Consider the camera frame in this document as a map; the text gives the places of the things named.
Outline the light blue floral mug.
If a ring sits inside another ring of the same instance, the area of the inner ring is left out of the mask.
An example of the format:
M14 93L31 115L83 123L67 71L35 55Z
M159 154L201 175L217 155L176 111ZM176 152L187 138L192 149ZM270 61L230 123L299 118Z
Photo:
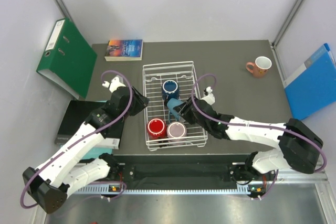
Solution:
M180 121L181 116L179 115L179 111L180 111L180 105L182 105L184 102L182 102L179 99L176 98L171 98L168 100L167 102L167 108L169 110L169 115L168 115L168 122L171 123L171 116L174 116L174 118L177 121Z

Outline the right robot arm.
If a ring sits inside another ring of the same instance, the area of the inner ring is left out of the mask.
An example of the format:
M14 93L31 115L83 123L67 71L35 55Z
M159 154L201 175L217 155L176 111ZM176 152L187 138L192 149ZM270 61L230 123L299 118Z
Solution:
M256 180L270 171L287 168L304 174L316 171L323 141L297 119L278 124L243 120L217 113L206 99L196 97L186 102L171 99L166 105L176 119L198 124L217 139L247 141L271 148L252 152L244 165L234 168L232 179L236 181Z

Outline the dark blue mug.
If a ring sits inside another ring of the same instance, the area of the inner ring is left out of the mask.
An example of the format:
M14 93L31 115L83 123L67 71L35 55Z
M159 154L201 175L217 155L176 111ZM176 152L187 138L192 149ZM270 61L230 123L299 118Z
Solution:
M162 89L162 99L164 101L168 101L172 98L179 99L180 97L179 85L174 80L166 80L162 84L161 89Z

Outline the lilac mug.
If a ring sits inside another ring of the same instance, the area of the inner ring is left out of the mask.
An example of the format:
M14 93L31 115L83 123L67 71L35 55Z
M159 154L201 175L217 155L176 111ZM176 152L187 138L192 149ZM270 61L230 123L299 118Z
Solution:
M186 134L186 126L181 122L172 122L167 127L167 136L171 142L184 140Z

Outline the pink floral mug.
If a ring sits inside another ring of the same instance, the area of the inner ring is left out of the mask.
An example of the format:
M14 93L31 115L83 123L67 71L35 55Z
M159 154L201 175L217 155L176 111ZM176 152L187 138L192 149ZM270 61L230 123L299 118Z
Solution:
M265 56L259 56L254 62L246 63L247 71L249 71L255 78L262 78L265 76L271 67L272 61Z

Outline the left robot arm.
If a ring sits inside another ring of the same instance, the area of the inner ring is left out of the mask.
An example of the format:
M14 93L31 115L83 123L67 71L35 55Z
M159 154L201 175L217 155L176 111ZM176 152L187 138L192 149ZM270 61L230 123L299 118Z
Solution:
M119 164L108 153L79 168L75 166L112 133L122 132L125 118L137 115L148 103L149 99L134 87L116 88L110 100L93 110L59 151L37 168L28 167L23 172L23 193L52 214L78 189L100 179L119 180Z

